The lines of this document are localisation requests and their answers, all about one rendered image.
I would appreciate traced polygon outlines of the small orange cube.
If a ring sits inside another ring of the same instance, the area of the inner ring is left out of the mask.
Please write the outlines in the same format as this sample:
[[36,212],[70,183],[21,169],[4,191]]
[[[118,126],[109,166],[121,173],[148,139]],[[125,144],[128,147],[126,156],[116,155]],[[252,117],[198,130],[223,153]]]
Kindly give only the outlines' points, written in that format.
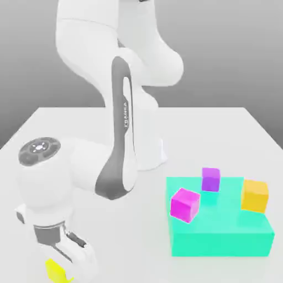
[[269,199],[266,182],[244,180],[241,194],[241,209],[265,213]]

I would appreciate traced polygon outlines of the small magenta cube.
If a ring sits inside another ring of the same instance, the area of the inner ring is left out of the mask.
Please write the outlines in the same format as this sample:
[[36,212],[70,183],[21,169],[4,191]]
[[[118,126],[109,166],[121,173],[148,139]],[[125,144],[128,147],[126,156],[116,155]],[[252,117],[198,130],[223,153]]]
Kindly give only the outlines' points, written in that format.
[[180,188],[171,198],[170,216],[191,223],[199,212],[200,200],[199,193]]

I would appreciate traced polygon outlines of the small yellow cube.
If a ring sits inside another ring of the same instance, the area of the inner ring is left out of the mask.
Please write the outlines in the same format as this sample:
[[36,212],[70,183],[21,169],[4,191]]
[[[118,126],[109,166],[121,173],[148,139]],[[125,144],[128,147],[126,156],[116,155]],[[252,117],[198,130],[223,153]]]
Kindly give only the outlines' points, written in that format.
[[70,283],[74,280],[74,278],[68,279],[66,277],[66,271],[52,259],[48,259],[45,262],[45,267],[48,278],[53,283]]

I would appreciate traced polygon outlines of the small purple cube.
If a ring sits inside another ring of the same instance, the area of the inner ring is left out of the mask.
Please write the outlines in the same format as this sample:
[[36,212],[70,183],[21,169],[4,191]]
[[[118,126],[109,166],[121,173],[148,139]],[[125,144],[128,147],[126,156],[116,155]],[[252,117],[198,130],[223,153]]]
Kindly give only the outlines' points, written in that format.
[[218,168],[204,167],[202,169],[202,191],[218,192],[221,181]]

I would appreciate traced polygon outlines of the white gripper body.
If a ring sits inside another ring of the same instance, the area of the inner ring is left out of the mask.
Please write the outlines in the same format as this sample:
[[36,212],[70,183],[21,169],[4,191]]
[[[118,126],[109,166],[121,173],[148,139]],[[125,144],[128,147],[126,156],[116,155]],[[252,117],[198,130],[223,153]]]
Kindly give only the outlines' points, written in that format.
[[93,248],[73,232],[60,235],[59,243],[43,245],[47,260],[52,259],[65,271],[70,283],[93,283],[98,273]]

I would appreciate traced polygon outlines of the large turquoise box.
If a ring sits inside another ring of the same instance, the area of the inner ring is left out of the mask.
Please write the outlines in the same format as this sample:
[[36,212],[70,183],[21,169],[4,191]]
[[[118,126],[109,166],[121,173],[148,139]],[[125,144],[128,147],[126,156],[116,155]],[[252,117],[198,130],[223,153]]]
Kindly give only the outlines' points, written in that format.
[[219,192],[203,192],[201,177],[167,177],[166,210],[180,189],[201,195],[191,223],[168,216],[172,256],[268,256],[275,232],[262,213],[242,210],[243,177],[222,177]]

